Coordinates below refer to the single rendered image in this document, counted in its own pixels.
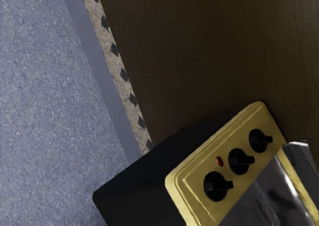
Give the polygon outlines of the black and gold oven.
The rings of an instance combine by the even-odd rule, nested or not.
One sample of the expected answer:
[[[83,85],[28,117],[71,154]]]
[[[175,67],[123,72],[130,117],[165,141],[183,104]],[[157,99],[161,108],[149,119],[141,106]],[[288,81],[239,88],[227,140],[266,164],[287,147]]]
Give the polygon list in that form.
[[[319,177],[268,109],[183,130],[101,186],[107,226],[319,226]]]

